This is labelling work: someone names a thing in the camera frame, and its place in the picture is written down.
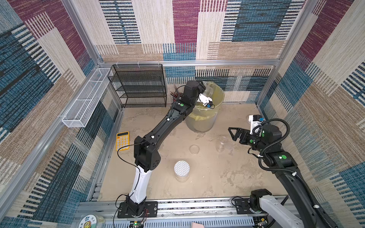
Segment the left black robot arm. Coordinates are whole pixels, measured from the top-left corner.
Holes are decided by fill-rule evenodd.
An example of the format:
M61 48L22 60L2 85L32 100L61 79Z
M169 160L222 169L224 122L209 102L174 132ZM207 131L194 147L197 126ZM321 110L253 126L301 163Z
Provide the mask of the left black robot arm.
M134 140L134 158L136 168L132 190L126 196L127 211L134 216L140 216L144 211L146 191L152 171L161 161L158 152L162 142L189 114L193 111L199 95L206 86L202 81L191 80L183 87L183 93L178 95L170 110L162 121L148 134L138 136Z

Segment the small jar with rice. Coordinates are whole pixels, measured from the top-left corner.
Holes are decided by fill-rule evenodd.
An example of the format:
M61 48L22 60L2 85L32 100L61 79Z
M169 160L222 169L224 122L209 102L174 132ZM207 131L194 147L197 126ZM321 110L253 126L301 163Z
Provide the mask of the small jar with rice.
M219 136L216 140L215 148L218 153L223 153L228 148L227 137Z

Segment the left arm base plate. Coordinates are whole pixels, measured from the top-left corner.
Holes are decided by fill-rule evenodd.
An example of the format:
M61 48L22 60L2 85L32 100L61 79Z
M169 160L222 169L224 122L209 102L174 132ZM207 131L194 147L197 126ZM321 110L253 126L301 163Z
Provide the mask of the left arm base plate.
M118 206L117 218L155 218L157 217L158 202L157 201L143 201L136 204L133 201L122 202Z

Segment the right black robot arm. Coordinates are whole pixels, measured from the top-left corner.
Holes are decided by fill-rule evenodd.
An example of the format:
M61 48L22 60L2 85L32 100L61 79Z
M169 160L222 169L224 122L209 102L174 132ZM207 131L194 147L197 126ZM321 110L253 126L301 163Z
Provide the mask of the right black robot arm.
M255 157L259 167L276 176L300 216L286 209L266 189L251 192L251 211L267 213L283 228L336 228L338 225L316 199L293 156L282 148L282 141L290 133L289 124L279 118L264 120L261 115L253 115L250 123L250 129L230 127L232 140L258 152Z

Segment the clear plastic jar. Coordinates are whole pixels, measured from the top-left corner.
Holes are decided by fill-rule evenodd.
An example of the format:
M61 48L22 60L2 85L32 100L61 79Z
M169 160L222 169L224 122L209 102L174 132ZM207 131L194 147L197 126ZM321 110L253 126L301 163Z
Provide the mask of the clear plastic jar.
M203 95L213 99L214 91L215 91L215 86L210 85L210 84L206 84L205 85L205 91L203 92Z

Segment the clear large jar lid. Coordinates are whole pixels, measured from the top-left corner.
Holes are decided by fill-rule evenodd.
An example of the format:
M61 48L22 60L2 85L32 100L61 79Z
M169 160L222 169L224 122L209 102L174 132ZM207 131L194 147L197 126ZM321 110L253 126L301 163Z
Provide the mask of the clear large jar lid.
M200 152L200 147L196 144L193 144L189 147L189 151L191 154L198 154Z

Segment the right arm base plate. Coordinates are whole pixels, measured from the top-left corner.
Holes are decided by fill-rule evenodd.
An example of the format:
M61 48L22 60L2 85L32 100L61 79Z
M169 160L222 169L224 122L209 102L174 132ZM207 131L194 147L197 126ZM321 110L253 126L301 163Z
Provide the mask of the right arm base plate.
M233 197L231 204L236 208L237 214L267 214L260 205L259 200L254 198Z

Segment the bin with yellow bag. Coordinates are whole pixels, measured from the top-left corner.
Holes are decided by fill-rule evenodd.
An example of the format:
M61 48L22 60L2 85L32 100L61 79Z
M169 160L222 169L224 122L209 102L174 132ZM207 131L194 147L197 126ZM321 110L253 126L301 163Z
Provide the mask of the bin with yellow bag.
M212 81L203 81L203 84L215 86L212 99L215 108L209 109L204 107L200 102L196 103L193 111L185 119L187 127L196 133L205 133L212 129L225 96L224 91L216 83Z

